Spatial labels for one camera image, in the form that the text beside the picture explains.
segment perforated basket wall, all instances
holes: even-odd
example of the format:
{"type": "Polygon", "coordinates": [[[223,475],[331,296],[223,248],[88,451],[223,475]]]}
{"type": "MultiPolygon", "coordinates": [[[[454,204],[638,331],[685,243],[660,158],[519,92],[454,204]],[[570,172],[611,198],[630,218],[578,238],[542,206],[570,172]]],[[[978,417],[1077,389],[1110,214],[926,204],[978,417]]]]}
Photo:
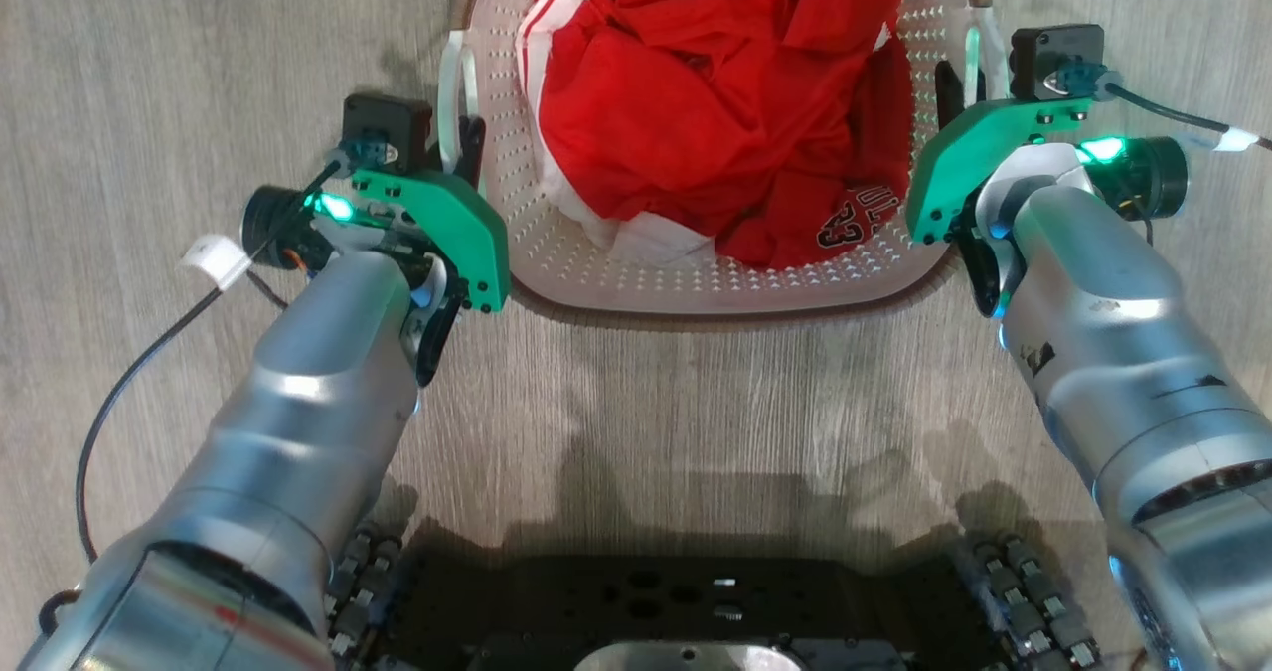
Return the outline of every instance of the perforated basket wall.
{"type": "MultiPolygon", "coordinates": [[[[945,281],[944,245],[916,245],[894,217],[869,244],[814,267],[756,272],[729,259],[672,272],[611,261],[538,191],[529,109],[518,90],[514,36],[533,0],[455,0],[452,28],[476,61],[478,112],[488,125],[486,194],[508,222],[515,299],[536,313],[604,327],[695,327],[880,313],[945,281]]],[[[932,71],[963,71],[969,6],[990,0],[904,0],[898,25],[915,81],[913,154],[936,133],[932,71]]]]}

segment black scuff mark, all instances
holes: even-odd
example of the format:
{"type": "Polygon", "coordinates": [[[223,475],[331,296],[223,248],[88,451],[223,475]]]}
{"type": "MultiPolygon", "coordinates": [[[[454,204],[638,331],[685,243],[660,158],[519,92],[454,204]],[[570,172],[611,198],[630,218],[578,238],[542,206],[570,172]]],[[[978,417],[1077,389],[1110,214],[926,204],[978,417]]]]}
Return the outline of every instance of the black scuff mark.
{"type": "Polygon", "coordinates": [[[1150,399],[1166,398],[1166,395],[1175,395],[1177,391],[1183,391],[1183,390],[1193,390],[1193,389],[1226,389],[1226,386],[1227,386],[1227,381],[1224,381],[1222,377],[1216,376],[1216,374],[1212,372],[1212,374],[1207,374],[1207,376],[1197,377],[1197,381],[1193,383],[1193,385],[1182,386],[1182,389],[1173,389],[1173,390],[1159,391],[1158,395],[1152,395],[1152,398],[1150,398],[1150,399]]]}
{"type": "Polygon", "coordinates": [[[1020,346],[1020,358],[1024,360],[1025,366],[1028,366],[1033,376],[1037,377],[1038,372],[1040,372],[1047,363],[1056,358],[1056,349],[1052,348],[1049,342],[1044,342],[1040,349],[1025,348],[1025,346],[1020,346]]]}

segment silver robotic arm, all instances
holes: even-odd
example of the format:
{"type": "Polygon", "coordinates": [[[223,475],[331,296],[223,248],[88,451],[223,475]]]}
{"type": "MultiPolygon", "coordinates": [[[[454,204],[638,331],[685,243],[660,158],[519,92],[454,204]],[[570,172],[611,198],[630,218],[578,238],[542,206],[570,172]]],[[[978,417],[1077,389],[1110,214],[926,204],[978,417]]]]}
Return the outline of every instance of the silver robotic arm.
{"type": "Polygon", "coordinates": [[[322,593],[418,399],[408,285],[337,258],[259,341],[181,480],[29,668],[329,668],[322,593]]]}
{"type": "Polygon", "coordinates": [[[1019,149],[976,206],[1001,341],[1108,522],[1109,564],[1164,668],[1272,668],[1272,422],[1179,276],[1066,144],[1019,149]]]}

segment white cloth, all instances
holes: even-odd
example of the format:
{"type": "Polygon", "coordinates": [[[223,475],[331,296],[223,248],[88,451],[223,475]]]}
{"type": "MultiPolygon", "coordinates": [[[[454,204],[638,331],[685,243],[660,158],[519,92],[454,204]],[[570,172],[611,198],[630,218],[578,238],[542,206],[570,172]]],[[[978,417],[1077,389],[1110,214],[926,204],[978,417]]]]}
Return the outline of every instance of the white cloth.
{"type": "Polygon", "coordinates": [[[570,184],[543,141],[539,103],[552,33],[567,25],[585,1],[537,0],[516,30],[516,67],[533,119],[538,188],[560,212],[583,226],[593,244],[608,250],[612,259],[659,268],[697,268],[711,263],[715,241],[668,217],[641,212],[628,221],[600,219],[570,184]]]}

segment black cable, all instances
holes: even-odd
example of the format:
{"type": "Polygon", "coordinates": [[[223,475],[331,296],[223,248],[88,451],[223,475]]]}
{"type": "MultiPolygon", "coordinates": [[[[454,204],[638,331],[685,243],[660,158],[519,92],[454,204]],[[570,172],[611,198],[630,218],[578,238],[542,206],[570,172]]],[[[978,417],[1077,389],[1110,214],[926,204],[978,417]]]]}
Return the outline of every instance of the black cable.
{"type": "Polygon", "coordinates": [[[1140,97],[1138,94],[1135,94],[1133,92],[1127,92],[1126,88],[1123,88],[1121,85],[1116,85],[1116,84],[1109,83],[1109,84],[1104,85],[1104,90],[1108,92],[1109,94],[1119,98],[1119,99],[1124,99],[1124,100],[1130,102],[1131,104],[1135,104],[1140,109],[1145,109],[1147,112],[1152,112],[1154,114],[1158,114],[1159,117],[1164,117],[1164,118],[1168,118],[1168,119],[1174,119],[1174,121],[1184,123],[1184,125],[1192,125],[1194,127],[1201,127],[1203,130],[1208,130],[1208,131],[1219,132],[1219,133],[1224,133],[1227,130],[1233,128],[1231,125],[1225,125],[1224,122],[1216,122],[1215,119],[1207,119],[1205,117],[1198,117],[1196,114],[1188,114],[1188,113],[1180,112],[1178,109],[1172,109],[1170,107],[1166,107],[1164,104],[1158,104],[1156,102],[1145,99],[1145,98],[1140,97]]]}
{"type": "Polygon", "coordinates": [[[256,276],[256,272],[247,272],[247,281],[251,281],[252,285],[256,286],[256,290],[261,291],[261,295],[263,295],[265,299],[270,301],[270,304],[273,304],[273,308],[279,310],[287,309],[287,301],[282,300],[281,295],[273,294],[272,287],[270,287],[270,285],[267,285],[267,282],[265,282],[263,278],[256,276]]]}
{"type": "Polygon", "coordinates": [[[39,607],[39,615],[36,616],[36,621],[39,624],[39,634],[47,637],[53,635],[57,630],[57,611],[60,607],[67,604],[75,604],[79,601],[79,591],[67,590],[65,592],[57,592],[48,597],[48,601],[39,607]]]}
{"type": "MultiPolygon", "coordinates": [[[[317,194],[323,183],[326,183],[327,179],[329,179],[336,172],[340,172],[340,163],[327,164],[327,168],[323,168],[323,172],[319,173],[318,177],[314,177],[313,182],[309,182],[309,186],[295,196],[295,201],[299,206],[295,206],[291,212],[279,217],[279,221],[273,225],[273,227],[267,231],[265,240],[261,241],[256,250],[253,250],[252,261],[256,261],[258,255],[263,253],[266,247],[272,244],[273,239],[277,238],[286,226],[290,226],[295,217],[299,217],[299,215],[304,212],[305,200],[309,198],[310,194],[317,194]]],[[[165,344],[168,344],[169,341],[174,339],[179,332],[186,330],[186,327],[190,325],[191,322],[195,322],[195,318],[200,318],[201,314],[204,314],[204,310],[207,310],[220,296],[220,287],[214,287],[214,290],[209,291],[209,295],[205,295],[198,304],[195,304],[193,308],[184,314],[184,316],[179,318],[177,323],[173,323],[172,328],[164,330],[163,336],[159,336],[158,339],[150,344],[150,348],[146,348],[144,353],[134,360],[132,366],[128,366],[127,371],[123,371],[123,376],[120,376],[120,380],[114,383],[109,394],[107,394],[106,399],[102,400],[102,407],[98,409],[97,417],[93,418],[93,426],[88,430],[88,435],[84,436],[84,445],[80,449],[79,464],[75,468],[75,525],[79,529],[80,544],[84,548],[84,554],[86,554],[89,563],[97,562],[98,554],[95,545],[93,545],[93,535],[90,534],[88,526],[85,482],[88,480],[88,464],[93,458],[93,447],[97,445],[97,438],[102,435],[102,427],[106,423],[106,418],[111,413],[111,408],[114,408],[114,403],[118,403],[120,395],[123,394],[123,389],[127,389],[128,383],[132,381],[132,377],[136,377],[136,374],[141,371],[141,367],[145,367],[146,363],[149,363],[150,360],[154,358],[165,344]]]]}

